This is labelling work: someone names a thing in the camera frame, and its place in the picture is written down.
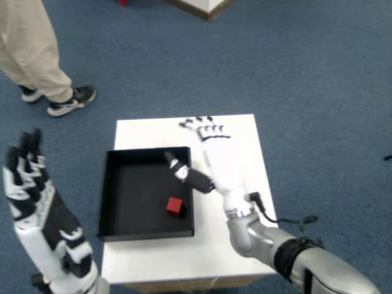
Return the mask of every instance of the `black tray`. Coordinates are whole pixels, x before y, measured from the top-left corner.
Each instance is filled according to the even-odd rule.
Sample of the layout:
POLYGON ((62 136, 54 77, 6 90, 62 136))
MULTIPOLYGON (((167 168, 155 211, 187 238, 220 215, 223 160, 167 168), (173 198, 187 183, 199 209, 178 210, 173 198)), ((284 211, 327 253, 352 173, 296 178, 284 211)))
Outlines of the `black tray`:
POLYGON ((166 151, 190 166, 188 147, 107 152, 97 225, 101 240, 194 235, 192 189, 170 171, 164 158, 166 151), (166 212, 170 197, 183 200, 179 217, 166 212))

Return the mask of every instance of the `person's leg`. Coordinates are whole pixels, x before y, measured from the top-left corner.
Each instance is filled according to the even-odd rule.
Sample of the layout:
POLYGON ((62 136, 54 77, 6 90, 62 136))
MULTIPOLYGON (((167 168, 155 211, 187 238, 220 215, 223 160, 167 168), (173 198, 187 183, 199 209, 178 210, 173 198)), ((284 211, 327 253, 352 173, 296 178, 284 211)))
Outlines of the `person's leg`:
POLYGON ((31 90, 36 89, 35 84, 29 79, 25 72, 16 63, 14 58, 8 52, 0 36, 0 69, 15 84, 25 86, 31 90))
POLYGON ((42 97, 37 91, 35 84, 20 68, 11 54, 8 52, 0 35, 0 70, 4 72, 22 90, 22 99, 25 102, 35 102, 42 97))
POLYGON ((19 74, 24 72, 25 76, 6 69, 12 63, 6 54, 2 56, 2 70, 20 85, 35 86, 52 102, 70 100, 74 93, 71 80, 59 68, 56 36, 42 1, 0 0, 0 10, 3 47, 12 55, 13 65, 19 65, 19 74))

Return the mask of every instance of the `white sole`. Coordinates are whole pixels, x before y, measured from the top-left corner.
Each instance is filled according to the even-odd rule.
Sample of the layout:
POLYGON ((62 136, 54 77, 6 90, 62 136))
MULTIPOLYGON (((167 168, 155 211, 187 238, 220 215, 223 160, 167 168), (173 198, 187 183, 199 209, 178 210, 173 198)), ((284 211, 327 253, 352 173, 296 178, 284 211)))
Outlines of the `white sole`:
POLYGON ((96 98, 96 95, 97 95, 97 91, 94 91, 94 94, 90 97, 90 99, 86 101, 85 104, 80 103, 75 105, 74 107, 62 107, 59 110, 53 110, 52 108, 48 107, 47 112, 50 116, 55 116, 55 117, 66 115, 67 113, 70 113, 72 110, 75 110, 76 108, 84 108, 85 106, 89 105, 90 102, 92 102, 96 98))
POLYGON ((22 100, 27 102, 27 103, 33 103, 40 99, 43 96, 43 94, 40 91, 36 91, 33 95, 24 95, 22 94, 22 100))

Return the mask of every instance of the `shoe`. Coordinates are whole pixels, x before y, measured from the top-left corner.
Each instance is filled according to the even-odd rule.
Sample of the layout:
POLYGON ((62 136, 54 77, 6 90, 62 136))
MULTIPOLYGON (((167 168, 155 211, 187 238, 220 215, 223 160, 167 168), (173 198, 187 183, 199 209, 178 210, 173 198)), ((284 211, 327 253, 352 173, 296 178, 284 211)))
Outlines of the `shoe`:
POLYGON ((83 108, 96 98, 97 91, 92 86, 73 89, 71 99, 63 103, 50 102, 48 114, 62 116, 77 108, 83 108))
POLYGON ((27 103, 33 103, 43 96, 43 94, 36 89, 31 90, 25 86, 19 86, 19 88, 22 90, 22 100, 27 103))

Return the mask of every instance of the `white table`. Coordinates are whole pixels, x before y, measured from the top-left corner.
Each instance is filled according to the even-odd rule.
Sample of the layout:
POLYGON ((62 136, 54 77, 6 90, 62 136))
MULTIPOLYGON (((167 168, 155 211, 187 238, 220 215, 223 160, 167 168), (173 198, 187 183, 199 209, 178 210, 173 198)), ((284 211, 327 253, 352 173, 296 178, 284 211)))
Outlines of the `white table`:
MULTIPOLYGON (((224 124, 236 140, 247 191, 259 191, 266 212, 275 217, 254 116, 214 118, 224 124)), ((115 150, 190 146, 192 166, 209 175, 203 159, 202 145, 194 134, 178 127, 182 120, 184 118, 120 120, 117 122, 115 150)), ((233 250, 221 195, 215 191, 204 195, 194 190, 193 199, 194 237, 105 243, 102 276, 111 284, 136 287, 170 281, 176 281, 179 285, 179 281, 195 279, 211 281, 213 285, 216 278, 258 279, 275 273, 269 266, 254 258, 242 257, 233 250)), ((266 225, 276 226, 262 217, 261 220, 266 225)))

